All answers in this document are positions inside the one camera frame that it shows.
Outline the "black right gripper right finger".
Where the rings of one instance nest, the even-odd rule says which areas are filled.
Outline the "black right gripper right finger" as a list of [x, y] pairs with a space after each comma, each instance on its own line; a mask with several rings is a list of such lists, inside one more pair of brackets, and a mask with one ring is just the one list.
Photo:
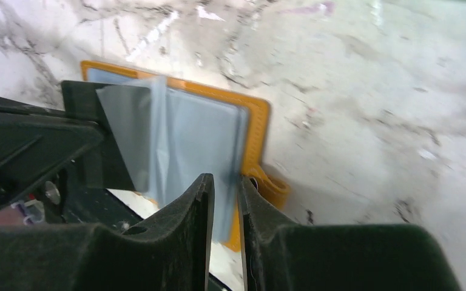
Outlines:
[[246, 290], [460, 290], [437, 241], [414, 224], [305, 226], [238, 182]]

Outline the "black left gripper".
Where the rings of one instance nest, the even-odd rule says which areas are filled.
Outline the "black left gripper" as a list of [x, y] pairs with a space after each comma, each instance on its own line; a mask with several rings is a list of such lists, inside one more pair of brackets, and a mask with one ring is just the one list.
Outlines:
[[0, 97], [0, 210], [32, 197], [49, 223], [139, 221], [111, 194], [135, 187], [98, 98], [107, 86], [62, 81], [64, 110]]

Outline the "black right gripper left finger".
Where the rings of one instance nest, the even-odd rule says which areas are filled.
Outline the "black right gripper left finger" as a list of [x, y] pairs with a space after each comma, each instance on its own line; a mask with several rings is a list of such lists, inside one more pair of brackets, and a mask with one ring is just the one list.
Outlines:
[[206, 290], [214, 178], [117, 233], [102, 224], [0, 227], [0, 290]]

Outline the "yellow-brown card holder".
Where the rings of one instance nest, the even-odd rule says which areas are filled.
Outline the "yellow-brown card holder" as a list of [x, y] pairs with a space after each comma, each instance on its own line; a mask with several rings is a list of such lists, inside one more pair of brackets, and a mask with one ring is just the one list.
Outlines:
[[[161, 75], [141, 70], [131, 69], [115, 64], [99, 61], [84, 60], [80, 62], [82, 77], [89, 81], [90, 69], [104, 70], [109, 73], [117, 73], [120, 76], [141, 79]], [[233, 105], [246, 107], [249, 111], [247, 139], [241, 173], [256, 179], [258, 191], [261, 196], [274, 207], [282, 210], [291, 192], [290, 186], [275, 176], [267, 175], [261, 167], [263, 151], [265, 149], [266, 134], [269, 125], [271, 105], [267, 100], [256, 98], [241, 93], [227, 91], [197, 82], [168, 77], [167, 84], [173, 89], [182, 89], [187, 93], [197, 93], [216, 101], [225, 101]], [[222, 245], [233, 252], [241, 251], [241, 233], [238, 210], [235, 210], [228, 241]]]

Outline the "dark grey card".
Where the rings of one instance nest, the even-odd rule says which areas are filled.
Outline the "dark grey card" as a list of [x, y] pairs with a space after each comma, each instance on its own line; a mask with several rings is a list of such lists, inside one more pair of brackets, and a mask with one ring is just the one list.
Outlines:
[[96, 91], [134, 190], [158, 190], [156, 149], [164, 126], [164, 76], [107, 85]]

